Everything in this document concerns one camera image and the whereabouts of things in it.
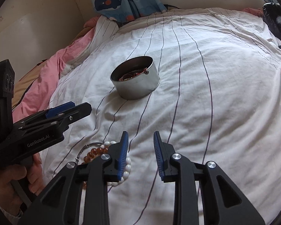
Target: metal tin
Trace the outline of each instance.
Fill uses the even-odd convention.
[[[132,79],[119,81],[123,75],[144,68],[147,68],[145,72]],[[121,63],[110,74],[110,80],[119,95],[126,100],[137,100],[149,95],[158,87],[160,82],[153,58],[149,56],[132,58]]]

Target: metal pivot bolt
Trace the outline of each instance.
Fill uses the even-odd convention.
[[[75,162],[69,162],[67,163],[67,168],[71,169],[71,168],[74,168],[76,166],[76,163]]]
[[[108,160],[110,158],[110,154],[103,154],[101,155],[101,159]]]
[[[209,168],[215,168],[215,167],[216,167],[216,163],[213,162],[213,161],[210,161],[210,162],[207,163],[207,166],[208,166]]]
[[[173,157],[173,159],[175,159],[175,160],[180,160],[180,159],[181,159],[181,155],[180,155],[179,153],[174,153],[174,154],[172,155],[172,157]]]

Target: pink blanket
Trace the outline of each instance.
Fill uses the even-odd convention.
[[[95,17],[86,22],[87,27],[93,28],[85,36],[59,50],[46,61],[39,77],[33,82],[21,103],[14,109],[14,122],[48,108],[50,98],[58,85],[60,73],[67,62],[77,57],[92,41],[98,19],[99,17]]]

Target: white bead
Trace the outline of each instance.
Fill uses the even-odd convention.
[[[131,172],[131,165],[126,165],[126,167],[125,167],[125,171],[127,171],[127,172]]]
[[[129,172],[124,172],[124,174],[123,174],[123,178],[124,178],[124,179],[127,179],[127,178],[128,178],[128,176],[129,176]]]
[[[124,178],[122,177],[121,180],[119,181],[119,184],[121,184],[122,182],[124,182]]]
[[[126,158],[126,164],[131,165],[131,159],[129,157]]]

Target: brown bead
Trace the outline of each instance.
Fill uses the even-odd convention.
[[[83,160],[84,160],[85,163],[89,163],[90,162],[90,159],[88,157],[84,157]]]
[[[95,154],[92,154],[92,153],[89,152],[89,153],[87,154],[87,157],[88,157],[89,159],[92,159],[92,158],[95,157]]]
[[[102,155],[103,149],[101,147],[97,148],[97,153],[98,153],[98,155]]]
[[[93,155],[96,155],[97,154],[97,150],[95,148],[93,148],[93,149],[90,150],[90,153],[93,154]]]

